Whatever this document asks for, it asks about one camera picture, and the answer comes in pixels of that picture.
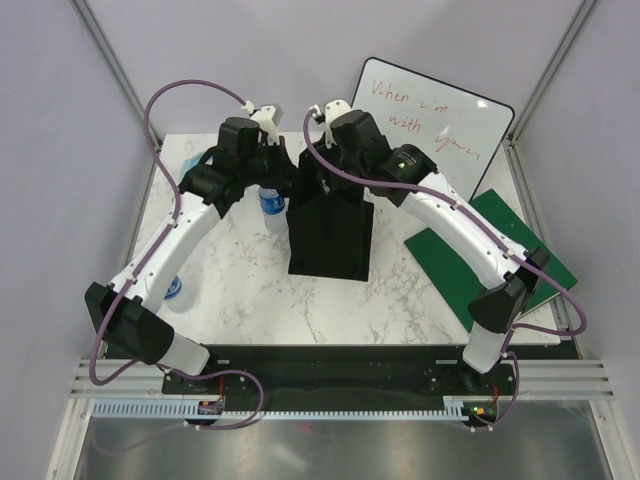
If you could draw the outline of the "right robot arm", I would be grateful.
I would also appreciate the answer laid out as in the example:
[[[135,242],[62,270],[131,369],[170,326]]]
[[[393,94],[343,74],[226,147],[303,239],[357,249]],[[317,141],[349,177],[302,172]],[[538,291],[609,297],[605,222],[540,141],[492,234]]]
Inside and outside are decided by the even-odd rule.
[[[549,255],[542,248],[522,246],[493,226],[418,147],[390,147],[370,113],[336,101],[326,106],[324,122],[320,154],[329,171],[421,220],[482,285],[468,305],[473,325],[457,377],[465,391],[483,392],[494,381],[492,368],[514,320],[535,293]]]

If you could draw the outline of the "black canvas bag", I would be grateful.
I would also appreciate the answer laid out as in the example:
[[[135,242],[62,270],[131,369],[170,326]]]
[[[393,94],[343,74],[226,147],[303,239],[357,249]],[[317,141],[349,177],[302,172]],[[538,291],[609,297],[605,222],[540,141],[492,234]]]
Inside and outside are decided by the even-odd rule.
[[[288,273],[366,282],[373,216],[363,186],[331,174],[305,149],[287,211]]]

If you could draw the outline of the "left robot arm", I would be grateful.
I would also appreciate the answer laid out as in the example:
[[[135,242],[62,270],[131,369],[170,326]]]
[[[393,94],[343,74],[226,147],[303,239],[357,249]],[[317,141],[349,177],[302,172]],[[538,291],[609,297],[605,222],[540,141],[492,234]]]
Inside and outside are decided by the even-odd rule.
[[[296,175],[278,130],[281,111],[258,108],[250,117],[229,117],[216,145],[181,178],[174,207],[134,260],[107,285],[85,292],[98,336],[147,365],[183,373],[198,393],[219,382],[203,345],[176,332],[157,312],[179,270],[206,234],[239,202],[246,188],[259,185],[286,192]]]

